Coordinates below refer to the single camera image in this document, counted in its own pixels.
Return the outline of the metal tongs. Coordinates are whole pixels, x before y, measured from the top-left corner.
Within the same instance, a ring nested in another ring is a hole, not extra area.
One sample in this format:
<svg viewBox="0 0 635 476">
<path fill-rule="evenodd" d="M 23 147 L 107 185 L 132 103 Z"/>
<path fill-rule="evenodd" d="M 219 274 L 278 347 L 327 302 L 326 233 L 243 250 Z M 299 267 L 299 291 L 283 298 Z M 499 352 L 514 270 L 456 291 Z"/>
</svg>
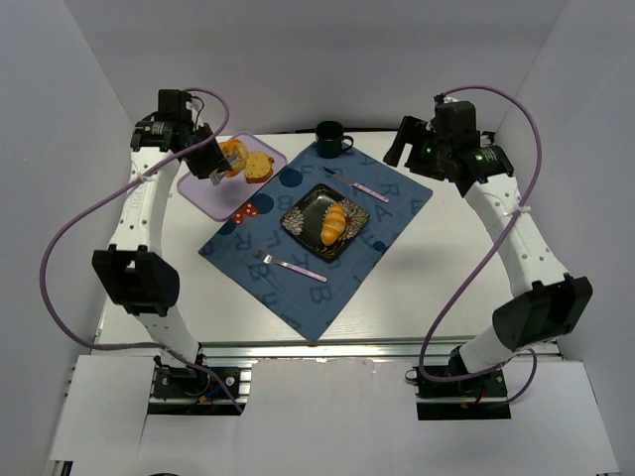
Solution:
<svg viewBox="0 0 635 476">
<path fill-rule="evenodd" d="M 209 179 L 213 185 L 219 185 L 226 178 L 233 178 L 240 174 L 246 166 L 246 159 L 242 154 L 226 156 L 214 170 Z"/>
</svg>

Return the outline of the orange striped croissant roll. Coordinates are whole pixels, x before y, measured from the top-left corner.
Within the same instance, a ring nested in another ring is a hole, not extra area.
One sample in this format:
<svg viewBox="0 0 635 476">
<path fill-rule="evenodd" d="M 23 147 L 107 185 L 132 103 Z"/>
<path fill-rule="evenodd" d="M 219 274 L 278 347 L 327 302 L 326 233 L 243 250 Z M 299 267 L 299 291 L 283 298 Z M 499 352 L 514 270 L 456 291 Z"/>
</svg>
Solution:
<svg viewBox="0 0 635 476">
<path fill-rule="evenodd" d="M 324 246 L 331 246 L 341 236 L 346 227 L 346 216 L 342 205 L 332 204 L 325 212 L 320 240 Z"/>
</svg>

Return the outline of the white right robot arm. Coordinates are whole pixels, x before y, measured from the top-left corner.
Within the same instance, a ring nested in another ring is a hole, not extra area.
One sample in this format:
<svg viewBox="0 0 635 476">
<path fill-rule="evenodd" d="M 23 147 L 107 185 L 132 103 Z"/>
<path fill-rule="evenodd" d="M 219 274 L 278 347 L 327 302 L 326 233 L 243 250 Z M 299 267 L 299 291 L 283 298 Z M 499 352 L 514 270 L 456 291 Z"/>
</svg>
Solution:
<svg viewBox="0 0 635 476">
<path fill-rule="evenodd" d="M 431 121 L 402 118 L 384 163 L 398 165 L 405 146 L 406 168 L 419 176 L 454 184 L 476 213 L 492 247 L 452 295 L 456 301 L 493 256 L 504 266 L 512 298 L 494 310 L 491 324 L 450 354 L 446 370 L 423 378 L 454 384 L 497 371 L 518 352 L 571 333 L 592 296 L 586 277 L 574 277 L 557 259 L 531 216 L 511 160 L 492 133 L 476 125 L 469 101 L 435 99 Z"/>
</svg>

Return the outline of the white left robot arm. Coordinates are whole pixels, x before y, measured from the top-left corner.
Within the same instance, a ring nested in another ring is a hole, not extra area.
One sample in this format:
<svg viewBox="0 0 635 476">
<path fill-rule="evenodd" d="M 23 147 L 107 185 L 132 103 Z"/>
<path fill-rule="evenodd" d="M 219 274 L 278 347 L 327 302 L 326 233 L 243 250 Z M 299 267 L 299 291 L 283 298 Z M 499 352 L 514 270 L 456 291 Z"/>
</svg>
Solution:
<svg viewBox="0 0 635 476">
<path fill-rule="evenodd" d="M 179 313 L 180 277 L 162 257 L 162 228 L 180 165 L 219 184 L 232 161 L 202 122 L 200 88 L 162 89 L 154 113 L 138 121 L 130 141 L 131 176 L 120 222 L 92 266 L 110 300 L 137 318 L 159 347 L 156 363 L 183 377 L 195 374 L 199 343 Z"/>
</svg>

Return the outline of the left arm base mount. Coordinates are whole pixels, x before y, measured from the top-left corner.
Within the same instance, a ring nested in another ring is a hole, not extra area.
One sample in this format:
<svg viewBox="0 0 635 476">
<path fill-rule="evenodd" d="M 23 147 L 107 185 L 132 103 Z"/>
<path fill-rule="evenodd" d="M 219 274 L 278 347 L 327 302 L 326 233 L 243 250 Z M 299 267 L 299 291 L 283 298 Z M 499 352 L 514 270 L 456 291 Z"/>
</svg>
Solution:
<svg viewBox="0 0 635 476">
<path fill-rule="evenodd" d="M 215 379 L 197 369 L 170 367 L 159 355 L 153 361 L 149 416 L 240 416 L 244 411 L 251 380 L 249 367 L 211 365 L 204 354 L 199 354 L 195 363 L 213 371 Z"/>
</svg>

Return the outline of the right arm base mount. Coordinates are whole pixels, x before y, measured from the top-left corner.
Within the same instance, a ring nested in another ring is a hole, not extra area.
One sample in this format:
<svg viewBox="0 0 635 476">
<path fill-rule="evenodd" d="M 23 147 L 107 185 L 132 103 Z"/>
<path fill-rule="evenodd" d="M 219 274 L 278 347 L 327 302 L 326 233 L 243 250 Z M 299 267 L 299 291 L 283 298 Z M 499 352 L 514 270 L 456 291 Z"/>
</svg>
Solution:
<svg viewBox="0 0 635 476">
<path fill-rule="evenodd" d="M 504 420 L 511 418 L 508 391 L 503 373 L 457 383 L 427 380 L 418 367 L 405 373 L 416 388 L 419 421 Z"/>
</svg>

